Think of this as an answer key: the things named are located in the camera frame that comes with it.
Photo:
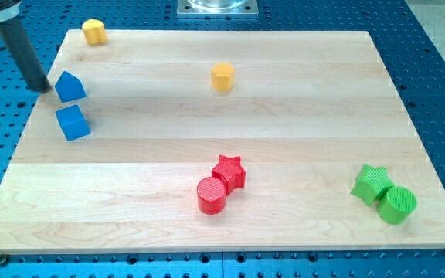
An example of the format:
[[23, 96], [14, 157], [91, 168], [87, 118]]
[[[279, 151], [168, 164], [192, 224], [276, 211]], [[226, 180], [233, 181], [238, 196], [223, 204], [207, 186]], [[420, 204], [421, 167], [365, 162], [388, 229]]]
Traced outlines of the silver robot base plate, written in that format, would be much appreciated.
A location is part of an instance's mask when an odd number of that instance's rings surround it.
[[254, 18], [259, 14], [257, 0], [178, 0], [179, 18], [236, 16]]

